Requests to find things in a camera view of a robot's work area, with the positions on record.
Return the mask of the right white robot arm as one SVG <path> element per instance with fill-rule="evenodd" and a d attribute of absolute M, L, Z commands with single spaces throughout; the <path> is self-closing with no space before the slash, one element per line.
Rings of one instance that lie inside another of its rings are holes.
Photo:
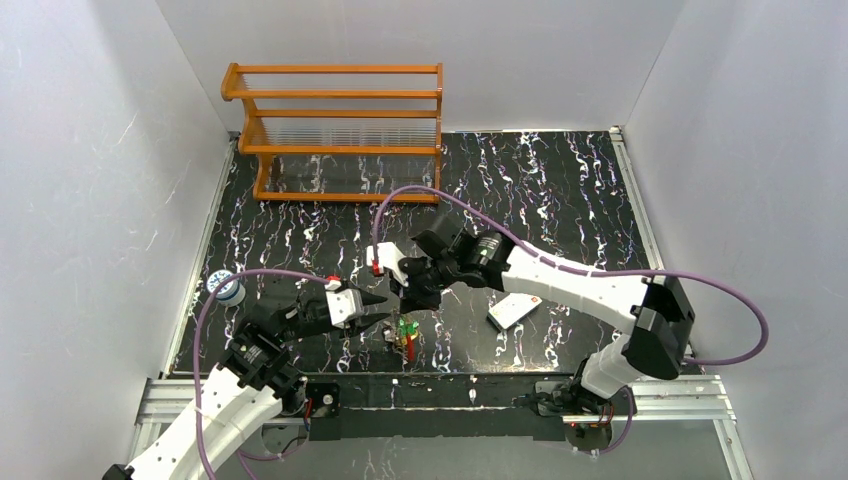
<path fill-rule="evenodd" d="M 600 403 L 642 377 L 675 380 L 695 314 L 679 280 L 648 271 L 592 269 L 518 239 L 504 228 L 472 235 L 445 217 L 414 236 L 420 257 L 391 242 L 369 247 L 375 275 L 387 275 L 402 312 L 436 310 L 455 283 L 526 294 L 590 315 L 620 336 L 583 360 L 560 396 Z"/>

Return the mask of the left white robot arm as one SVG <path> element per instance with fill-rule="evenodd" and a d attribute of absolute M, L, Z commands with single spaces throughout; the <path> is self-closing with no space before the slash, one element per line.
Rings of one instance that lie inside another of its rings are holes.
<path fill-rule="evenodd" d="M 318 286 L 286 302 L 257 302 L 173 423 L 128 464 L 110 466 L 104 478 L 212 478 L 266 421 L 312 404 L 290 343 L 333 332 L 362 333 L 387 318 L 385 312 L 366 311 L 386 300 L 344 282 L 336 291 Z"/>

